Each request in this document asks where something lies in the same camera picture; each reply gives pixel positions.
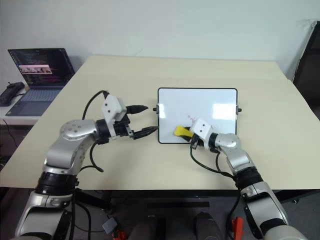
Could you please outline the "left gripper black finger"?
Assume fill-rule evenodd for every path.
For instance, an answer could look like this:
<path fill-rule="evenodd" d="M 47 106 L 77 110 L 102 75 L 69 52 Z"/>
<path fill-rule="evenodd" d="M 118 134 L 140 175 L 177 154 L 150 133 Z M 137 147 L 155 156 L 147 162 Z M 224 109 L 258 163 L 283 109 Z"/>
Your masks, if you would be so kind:
<path fill-rule="evenodd" d="M 132 138 L 133 138 L 134 140 L 137 140 L 137 139 L 140 139 L 140 138 L 147 137 L 147 136 L 149 136 L 150 134 L 152 134 L 153 132 L 155 132 L 157 129 L 158 129 L 157 126 L 149 126 L 149 127 L 142 128 L 142 129 L 139 130 L 139 131 L 135 131 L 135 132 L 133 133 Z"/>
<path fill-rule="evenodd" d="M 126 114 L 134 115 L 134 114 L 141 113 L 147 109 L 148 107 L 145 105 L 129 105 L 129 106 L 126 106 Z"/>

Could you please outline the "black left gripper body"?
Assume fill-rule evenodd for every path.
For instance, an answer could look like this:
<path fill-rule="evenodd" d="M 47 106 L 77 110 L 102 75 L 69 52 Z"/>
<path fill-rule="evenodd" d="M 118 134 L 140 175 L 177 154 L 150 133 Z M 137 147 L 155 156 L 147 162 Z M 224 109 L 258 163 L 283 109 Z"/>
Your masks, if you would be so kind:
<path fill-rule="evenodd" d="M 116 136 L 119 137 L 126 137 L 129 136 L 130 138 L 134 137 L 134 131 L 130 127 L 130 119 L 127 114 L 124 115 L 124 117 L 119 120 L 114 122 L 114 130 L 116 133 Z"/>

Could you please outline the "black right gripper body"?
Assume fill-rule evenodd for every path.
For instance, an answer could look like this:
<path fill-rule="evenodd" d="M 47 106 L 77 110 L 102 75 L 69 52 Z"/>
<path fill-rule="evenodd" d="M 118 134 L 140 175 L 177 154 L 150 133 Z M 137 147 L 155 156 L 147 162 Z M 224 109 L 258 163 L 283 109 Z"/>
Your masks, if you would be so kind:
<path fill-rule="evenodd" d="M 190 139 L 190 146 L 193 150 L 196 150 L 198 146 L 203 146 L 203 140 L 201 140 L 198 135 L 194 134 Z"/>

